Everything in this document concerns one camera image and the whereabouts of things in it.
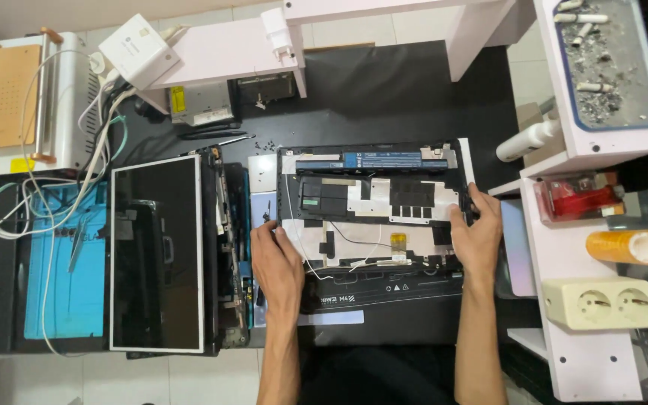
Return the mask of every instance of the person's right hand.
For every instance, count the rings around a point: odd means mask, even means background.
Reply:
[[[459,207],[450,205],[451,243],[463,264],[466,279],[491,288],[502,237],[501,204],[498,199],[479,191],[474,183],[469,183],[469,195],[480,211],[480,218],[471,227],[467,226]]]
[[[254,277],[266,297],[267,325],[296,327],[304,288],[302,257],[275,220],[252,229],[249,235]]]

